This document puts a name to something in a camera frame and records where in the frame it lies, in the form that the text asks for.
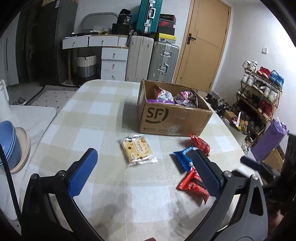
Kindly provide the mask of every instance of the teal suitcase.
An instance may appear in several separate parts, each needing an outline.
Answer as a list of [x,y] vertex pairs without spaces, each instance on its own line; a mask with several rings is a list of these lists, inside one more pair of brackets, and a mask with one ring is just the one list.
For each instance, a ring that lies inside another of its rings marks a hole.
[[139,10],[137,30],[144,34],[157,31],[163,0],[142,0]]

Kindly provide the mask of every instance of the silver suitcase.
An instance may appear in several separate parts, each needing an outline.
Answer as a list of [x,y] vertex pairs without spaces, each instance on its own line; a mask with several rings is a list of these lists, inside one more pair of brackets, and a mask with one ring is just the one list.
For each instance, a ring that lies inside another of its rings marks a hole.
[[154,42],[147,79],[171,83],[178,56],[178,46],[170,43]]
[[131,37],[126,65],[126,81],[140,83],[142,79],[147,79],[153,42],[154,40],[148,37]]

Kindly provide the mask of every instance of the black cable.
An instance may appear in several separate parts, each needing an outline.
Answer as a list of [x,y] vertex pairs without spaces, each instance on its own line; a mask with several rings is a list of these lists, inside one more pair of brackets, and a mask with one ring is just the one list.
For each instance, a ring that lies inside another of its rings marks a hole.
[[4,151],[3,151],[3,148],[1,146],[1,144],[0,144],[0,158],[2,160],[2,164],[3,164],[3,167],[4,167],[5,174],[6,174],[6,178],[7,178],[7,182],[8,182],[12,202],[13,202],[13,206],[15,208],[15,213],[17,215],[17,219],[18,219],[18,221],[20,223],[20,226],[22,226],[20,207],[19,207],[19,204],[18,204],[18,201],[17,201],[17,195],[15,193],[15,187],[13,185],[13,181],[12,181],[12,177],[11,177],[11,174],[10,174],[9,166],[8,166],[8,163],[7,163],[7,160],[6,160],[6,157],[5,157],[5,154],[4,154]]

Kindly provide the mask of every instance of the sf logo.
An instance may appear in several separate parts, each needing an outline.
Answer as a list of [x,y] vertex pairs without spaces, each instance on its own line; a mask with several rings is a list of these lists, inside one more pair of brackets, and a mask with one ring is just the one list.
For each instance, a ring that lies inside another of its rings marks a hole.
[[148,115],[145,120],[148,123],[157,124],[163,122],[168,117],[168,109],[155,109],[153,107],[148,108]]

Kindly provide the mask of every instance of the metal screw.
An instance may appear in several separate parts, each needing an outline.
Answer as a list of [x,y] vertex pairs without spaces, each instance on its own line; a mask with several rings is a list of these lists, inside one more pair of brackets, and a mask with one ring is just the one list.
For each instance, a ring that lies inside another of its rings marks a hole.
[[223,174],[224,174],[225,177],[231,177],[232,176],[232,173],[230,171],[225,171]]
[[38,175],[36,173],[32,174],[31,179],[36,179]]
[[58,176],[63,177],[66,174],[66,172],[64,170],[61,170],[57,174]]
[[253,178],[254,180],[258,180],[258,179],[259,179],[259,177],[258,177],[256,174],[253,174],[253,175],[252,175],[252,178]]

